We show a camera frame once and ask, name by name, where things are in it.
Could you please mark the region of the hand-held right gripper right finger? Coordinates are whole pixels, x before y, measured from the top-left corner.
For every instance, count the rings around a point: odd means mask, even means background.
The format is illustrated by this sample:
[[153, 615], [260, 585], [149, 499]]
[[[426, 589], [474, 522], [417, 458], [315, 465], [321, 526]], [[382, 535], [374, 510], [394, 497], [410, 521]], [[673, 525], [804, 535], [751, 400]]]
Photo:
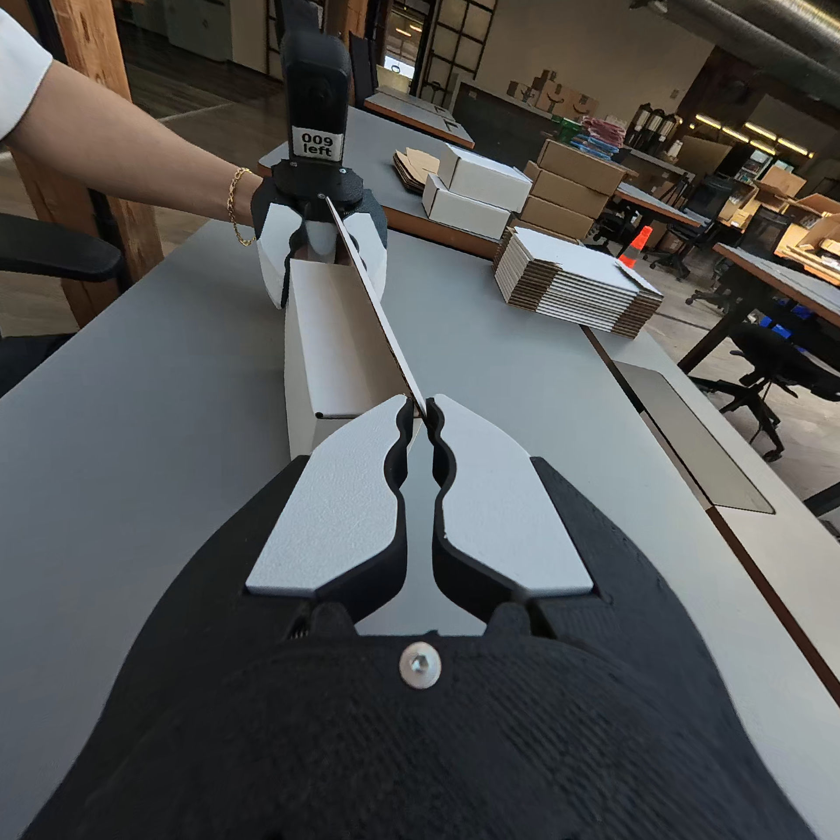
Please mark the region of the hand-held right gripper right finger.
[[455, 399], [426, 400], [437, 483], [432, 570], [442, 596], [490, 626], [524, 609], [534, 636], [557, 636], [541, 602], [588, 597], [595, 583], [529, 452]]

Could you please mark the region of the pink and blue stack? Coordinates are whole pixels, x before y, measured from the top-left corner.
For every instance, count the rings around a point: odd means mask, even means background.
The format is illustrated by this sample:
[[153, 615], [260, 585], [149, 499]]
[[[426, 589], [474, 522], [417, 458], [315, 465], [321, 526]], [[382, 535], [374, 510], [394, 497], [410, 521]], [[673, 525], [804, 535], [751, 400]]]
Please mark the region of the pink and blue stack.
[[578, 136], [585, 146], [597, 150], [598, 154], [613, 157], [624, 146], [627, 126], [584, 115], [581, 119], [582, 133]]

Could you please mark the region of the grey desk with wooden edge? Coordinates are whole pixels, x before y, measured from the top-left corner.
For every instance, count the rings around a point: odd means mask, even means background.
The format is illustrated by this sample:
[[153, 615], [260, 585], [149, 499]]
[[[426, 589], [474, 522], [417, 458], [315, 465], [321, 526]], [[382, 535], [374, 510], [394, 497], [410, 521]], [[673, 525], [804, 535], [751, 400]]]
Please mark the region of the grey desk with wooden edge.
[[382, 205], [390, 231], [410, 235], [483, 259], [494, 258], [498, 237], [486, 237], [430, 220], [422, 197], [409, 192], [396, 173], [396, 151], [415, 149], [440, 158], [446, 142], [400, 123], [352, 108], [344, 138], [343, 165], [355, 171]]
[[362, 101], [363, 110], [399, 123], [425, 135], [470, 151], [475, 142], [464, 127], [445, 108], [420, 98], [380, 88]]

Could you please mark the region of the large grey ceiling duct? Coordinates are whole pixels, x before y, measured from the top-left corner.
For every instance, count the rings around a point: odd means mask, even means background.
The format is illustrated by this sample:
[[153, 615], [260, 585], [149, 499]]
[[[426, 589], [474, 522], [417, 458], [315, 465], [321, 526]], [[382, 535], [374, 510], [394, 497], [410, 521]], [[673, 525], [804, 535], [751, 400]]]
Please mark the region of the large grey ceiling duct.
[[740, 57], [791, 49], [839, 71], [839, 4], [834, 1], [635, 1], [645, 9]]

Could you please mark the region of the pile of brown cartons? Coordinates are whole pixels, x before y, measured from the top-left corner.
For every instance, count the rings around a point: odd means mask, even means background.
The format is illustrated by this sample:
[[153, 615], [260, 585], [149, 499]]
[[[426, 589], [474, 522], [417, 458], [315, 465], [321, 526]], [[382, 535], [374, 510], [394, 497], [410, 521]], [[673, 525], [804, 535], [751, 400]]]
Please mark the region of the pile of brown cartons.
[[595, 116], [599, 101], [562, 84], [556, 70], [545, 69], [531, 82], [510, 80], [507, 96], [531, 109], [549, 114], [553, 119], [571, 119], [579, 122], [583, 117]]

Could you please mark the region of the blue storage bin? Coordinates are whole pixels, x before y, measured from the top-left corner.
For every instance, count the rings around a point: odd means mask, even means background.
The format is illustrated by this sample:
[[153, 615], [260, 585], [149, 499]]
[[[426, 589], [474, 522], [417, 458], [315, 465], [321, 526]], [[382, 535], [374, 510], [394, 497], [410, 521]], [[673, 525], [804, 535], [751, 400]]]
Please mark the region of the blue storage bin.
[[789, 298], [773, 299], [763, 304], [759, 311], [759, 326], [786, 340], [813, 333], [820, 321], [813, 310]]

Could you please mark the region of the orange traffic cone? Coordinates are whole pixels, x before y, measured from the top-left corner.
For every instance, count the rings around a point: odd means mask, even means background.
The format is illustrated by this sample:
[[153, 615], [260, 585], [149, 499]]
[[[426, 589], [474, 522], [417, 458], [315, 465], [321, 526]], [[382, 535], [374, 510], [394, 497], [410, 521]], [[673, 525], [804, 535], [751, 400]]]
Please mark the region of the orange traffic cone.
[[650, 225], [642, 226], [642, 228], [635, 234], [635, 237], [630, 244], [617, 257], [625, 267], [634, 269], [637, 260], [642, 256], [644, 248], [648, 242], [650, 235], [653, 233], [653, 228]]

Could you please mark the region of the white shirt sleeve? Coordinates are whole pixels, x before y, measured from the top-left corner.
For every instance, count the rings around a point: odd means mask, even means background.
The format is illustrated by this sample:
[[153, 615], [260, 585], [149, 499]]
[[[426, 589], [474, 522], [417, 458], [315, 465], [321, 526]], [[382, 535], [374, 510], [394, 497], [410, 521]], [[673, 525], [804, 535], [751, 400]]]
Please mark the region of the white shirt sleeve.
[[52, 62], [52, 55], [2, 10], [1, 141], [25, 116]]

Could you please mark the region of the small white carton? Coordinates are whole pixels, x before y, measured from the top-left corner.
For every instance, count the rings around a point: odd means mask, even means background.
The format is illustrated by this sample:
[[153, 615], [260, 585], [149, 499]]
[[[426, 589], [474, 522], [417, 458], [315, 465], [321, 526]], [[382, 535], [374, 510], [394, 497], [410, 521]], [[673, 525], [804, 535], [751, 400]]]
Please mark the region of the small white carton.
[[451, 192], [435, 173], [427, 174], [422, 197], [426, 216], [437, 224], [498, 240], [511, 211]]
[[519, 214], [532, 180], [515, 167], [446, 143], [440, 152], [437, 177], [458, 195]]

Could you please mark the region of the wooden post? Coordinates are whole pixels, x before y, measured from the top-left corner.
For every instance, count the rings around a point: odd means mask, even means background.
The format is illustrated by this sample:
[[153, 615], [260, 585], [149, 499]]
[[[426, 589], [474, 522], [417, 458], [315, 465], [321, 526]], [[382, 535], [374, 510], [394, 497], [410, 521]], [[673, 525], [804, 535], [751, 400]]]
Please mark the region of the wooden post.
[[[110, 1], [2, 1], [1, 6], [58, 61], [131, 101]], [[154, 210], [89, 190], [26, 154], [14, 151], [12, 158], [39, 220], [102, 238], [122, 251], [124, 267], [116, 280], [60, 280], [82, 328], [163, 260]]]

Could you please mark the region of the open brown cardboard carton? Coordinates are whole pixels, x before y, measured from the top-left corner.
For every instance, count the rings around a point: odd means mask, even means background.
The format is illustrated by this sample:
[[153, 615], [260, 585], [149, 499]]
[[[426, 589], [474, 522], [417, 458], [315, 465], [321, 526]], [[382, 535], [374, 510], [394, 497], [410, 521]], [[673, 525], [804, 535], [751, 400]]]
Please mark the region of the open brown cardboard carton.
[[839, 256], [839, 202], [822, 194], [794, 199], [783, 215], [791, 221], [774, 254], [792, 259], [791, 249]]

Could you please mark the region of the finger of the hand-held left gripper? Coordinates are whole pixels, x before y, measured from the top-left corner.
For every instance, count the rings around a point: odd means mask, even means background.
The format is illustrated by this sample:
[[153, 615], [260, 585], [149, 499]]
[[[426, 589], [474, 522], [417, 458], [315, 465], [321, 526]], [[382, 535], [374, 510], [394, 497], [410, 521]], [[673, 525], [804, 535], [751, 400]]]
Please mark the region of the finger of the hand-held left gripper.
[[386, 283], [386, 233], [370, 213], [353, 213], [343, 220], [346, 242], [350, 243], [364, 264], [375, 296], [382, 299]]
[[258, 257], [266, 291], [278, 309], [287, 305], [290, 261], [307, 242], [305, 220], [295, 209], [279, 203], [268, 205], [258, 236]]

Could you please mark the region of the white cardboard box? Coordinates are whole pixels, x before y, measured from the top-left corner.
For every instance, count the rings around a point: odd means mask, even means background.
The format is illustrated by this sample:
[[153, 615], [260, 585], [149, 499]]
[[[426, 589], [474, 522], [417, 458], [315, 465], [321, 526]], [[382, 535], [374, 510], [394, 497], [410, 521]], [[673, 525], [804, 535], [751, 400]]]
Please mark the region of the white cardboard box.
[[285, 397], [292, 458], [313, 450], [349, 421], [393, 396], [415, 400], [410, 441], [419, 435], [424, 399], [382, 300], [330, 200], [334, 258], [292, 259], [285, 320]]

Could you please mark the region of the black office chair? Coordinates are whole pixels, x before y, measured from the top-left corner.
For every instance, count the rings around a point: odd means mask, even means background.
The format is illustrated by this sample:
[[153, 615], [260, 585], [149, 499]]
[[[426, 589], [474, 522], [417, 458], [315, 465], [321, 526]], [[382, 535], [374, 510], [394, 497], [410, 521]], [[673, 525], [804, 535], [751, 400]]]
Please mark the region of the black office chair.
[[760, 204], [744, 228], [738, 247], [751, 256], [773, 259], [790, 225], [789, 217]]
[[781, 420], [766, 402], [770, 388], [776, 386], [797, 397], [793, 388], [800, 386], [826, 402], [837, 403], [838, 374], [813, 362], [777, 332], [757, 324], [745, 322], [739, 325], [730, 338], [737, 348], [733, 353], [749, 362], [752, 371], [737, 383], [694, 375], [690, 380], [705, 393], [731, 396], [730, 403], [723, 406], [720, 413], [732, 413], [747, 407], [758, 424], [757, 434], [765, 434], [773, 444], [772, 449], [763, 455], [764, 461], [773, 463], [782, 457], [784, 444], [776, 431]]
[[703, 219], [699, 227], [692, 227], [686, 223], [670, 224], [667, 233], [675, 236], [680, 247], [673, 253], [656, 250], [651, 253], [650, 266], [652, 268], [671, 267], [676, 269], [678, 280], [689, 277], [690, 269], [685, 259], [692, 250], [707, 244], [715, 232], [718, 216], [736, 188], [736, 182], [731, 177], [721, 175], [707, 175], [691, 195], [683, 213], [698, 216]]
[[[1, 269], [94, 283], [128, 282], [119, 248], [42, 220], [1, 214]], [[1, 338], [1, 395], [5, 396], [72, 338], [71, 333]]]

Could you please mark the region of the person's left forearm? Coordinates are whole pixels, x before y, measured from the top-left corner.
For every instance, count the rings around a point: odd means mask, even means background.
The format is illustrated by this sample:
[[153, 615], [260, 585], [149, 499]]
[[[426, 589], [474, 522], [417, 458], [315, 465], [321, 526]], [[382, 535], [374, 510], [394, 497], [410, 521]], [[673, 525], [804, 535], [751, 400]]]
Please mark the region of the person's left forearm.
[[187, 142], [118, 93], [52, 62], [5, 144], [107, 196], [253, 226], [254, 173]]

